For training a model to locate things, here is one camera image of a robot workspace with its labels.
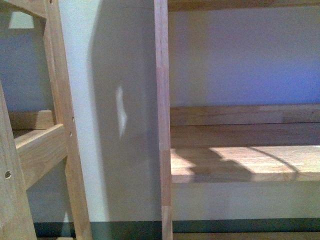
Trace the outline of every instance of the wood grain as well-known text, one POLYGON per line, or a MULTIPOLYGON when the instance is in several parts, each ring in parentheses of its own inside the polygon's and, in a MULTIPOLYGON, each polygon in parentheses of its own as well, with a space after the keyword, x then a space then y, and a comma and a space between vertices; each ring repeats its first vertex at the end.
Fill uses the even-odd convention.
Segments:
POLYGON ((319 123, 320 104, 171 107, 171 126, 319 123))
POLYGON ((46 18, 44 0, 4 0, 27 14, 46 18))
POLYGON ((154 0, 157 114, 161 181, 162 240, 173 239, 170 162, 168 2, 154 0))
POLYGON ((67 156, 65 128, 62 124, 15 139, 26 188, 30 188, 67 156))
POLYGON ((59 2, 45 1, 47 21, 44 29, 44 45, 54 100, 56 122, 63 124, 67 147, 65 175, 70 197, 72 217, 77 240, 92 240, 86 192, 78 148, 78 139, 59 2))
POLYGON ((173 183, 319 181, 320 145, 174 148, 173 183))
POLYGON ((172 126, 171 148, 320 145, 320 123, 172 126))
POLYGON ((171 128, 173 183, 320 180, 320 123, 171 128))
POLYGON ((13 130, 45 130, 55 125, 50 110, 11 111, 9 118, 13 130))
POLYGON ((35 240, 26 185, 0 83, 0 240, 35 240))
POLYGON ((320 240, 320 232, 175 233, 174 240, 320 240))
POLYGON ((319 5, 319 0, 168 0, 169 12, 319 5))

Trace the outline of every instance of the black baseboard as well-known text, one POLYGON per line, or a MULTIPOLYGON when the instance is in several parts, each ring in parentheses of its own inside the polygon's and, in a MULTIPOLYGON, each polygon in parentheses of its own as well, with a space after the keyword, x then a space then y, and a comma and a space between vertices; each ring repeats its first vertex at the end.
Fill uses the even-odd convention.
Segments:
MULTIPOLYGON (((41 238, 75 237, 72 222, 35 222, 41 238)), ((94 221, 94 240, 160 240, 160 221, 94 221)), ((320 232, 320 218, 173 221, 174 233, 320 232)))

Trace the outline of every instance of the wooden shelving unit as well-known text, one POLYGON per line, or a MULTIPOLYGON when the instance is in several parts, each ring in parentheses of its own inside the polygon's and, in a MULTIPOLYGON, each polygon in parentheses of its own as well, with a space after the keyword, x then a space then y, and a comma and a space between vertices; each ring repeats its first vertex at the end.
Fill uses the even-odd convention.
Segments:
POLYGON ((0 239, 37 239, 26 190, 65 161, 76 237, 92 240, 58 1, 0 4, 42 19, 54 101, 54 112, 8 112, 0 83, 0 239))
MULTIPOLYGON (((169 12, 320 5, 319 0, 156 0, 154 3, 156 56, 162 60, 157 64, 165 67, 169 64, 166 4, 169 12)), ((165 205, 169 206, 167 212, 162 212, 162 239, 308 239, 307 233, 171 235, 169 180, 172 183, 319 181, 320 104, 170 108, 168 74, 167 69, 157 72, 161 192, 162 203, 166 199, 165 205)), ((312 238, 318 237, 318 233, 312 233, 312 238)))

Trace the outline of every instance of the wooden frame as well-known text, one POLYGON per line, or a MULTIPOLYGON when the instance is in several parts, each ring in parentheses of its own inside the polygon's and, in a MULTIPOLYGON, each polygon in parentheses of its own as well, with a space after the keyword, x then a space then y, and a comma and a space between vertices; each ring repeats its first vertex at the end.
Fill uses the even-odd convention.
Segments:
POLYGON ((58 0, 4 2, 43 19, 54 114, 8 113, 0 84, 0 185, 1 195, 10 193, 0 198, 0 239, 36 239, 26 190, 65 159, 76 238, 92 240, 58 0))
MULTIPOLYGON (((160 9, 164 9, 168 4, 169 12, 178 11, 210 11, 221 9, 244 9, 244 8, 275 8, 275 7, 297 7, 297 6, 315 6, 320 5, 320 0, 155 0, 155 36, 156 36, 156 56, 157 67, 167 67, 168 56, 168 30, 161 25, 168 25, 167 12, 163 13, 160 9)), ((171 196, 168 179, 172 178, 174 183, 198 183, 198 182, 248 182, 248 181, 291 181, 291 180, 318 180, 320 177, 320 166, 307 165, 305 171, 297 168, 294 162, 282 162, 277 155, 272 155, 268 151, 283 152, 284 148, 273 149, 276 145, 286 145, 288 142, 294 142, 293 146, 286 149, 287 153, 294 153, 301 151, 299 154, 305 156, 305 163, 309 164, 310 158, 315 156, 319 157, 318 148, 313 152, 308 149, 306 145, 320 145, 320 104, 300 104, 300 105, 275 105, 275 106, 234 106, 234 107, 169 107, 169 80, 167 71, 164 73, 158 71, 157 68, 157 99, 158 99, 158 124, 159 124, 159 147, 160 147, 160 164, 161 164, 161 193, 166 196, 166 202, 170 203, 169 197, 171 196), (171 124, 171 135, 168 132, 168 125, 171 124), (241 133, 233 137, 233 131, 237 129, 241 133), (214 136, 214 133, 221 132, 222 137, 214 136), (274 138, 275 133, 280 133, 280 137, 274 138), (238 147, 252 146, 252 139, 249 135, 253 136, 253 141, 259 140, 254 149, 245 149, 246 151, 255 151, 256 154, 262 154, 263 159, 272 158, 276 161, 280 169, 274 172, 268 172, 267 175, 256 169, 254 174, 248 176, 248 171, 242 171, 240 175, 231 176, 227 171, 225 174, 216 176, 215 169, 217 166, 212 167, 212 175, 208 176, 208 168, 195 169, 194 172, 188 172, 188 164, 190 165, 192 159, 183 161, 185 151, 194 151, 194 147, 200 147, 204 152, 196 152, 196 158, 202 154, 204 158, 209 154, 208 148, 210 143, 214 143, 220 147, 231 147, 230 144, 239 144, 244 139, 245 143, 238 147), (270 148, 262 149, 259 146, 264 146, 266 143, 270 148), (294 145, 302 145, 302 149, 298 149, 294 145), (176 147, 185 148, 184 152, 177 154, 176 147), (170 163, 166 151, 171 149, 171 164, 172 176, 168 176, 170 170, 170 163)), ((247 152, 238 151, 240 155, 247 154, 247 152)), ((172 219, 169 217, 164 218, 162 212, 162 232, 163 240, 171 240, 172 227, 170 222, 172 219)), ((213 235, 188 235, 178 236, 175 234, 176 239, 211 239, 213 235)))

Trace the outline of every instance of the wooden shelf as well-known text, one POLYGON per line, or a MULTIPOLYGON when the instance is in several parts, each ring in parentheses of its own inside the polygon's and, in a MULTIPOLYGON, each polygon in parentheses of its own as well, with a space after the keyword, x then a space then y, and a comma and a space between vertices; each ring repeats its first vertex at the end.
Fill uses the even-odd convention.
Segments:
POLYGON ((320 180, 320 123, 171 127, 173 183, 320 180))
POLYGON ((319 5, 319 0, 168 0, 169 12, 319 5))

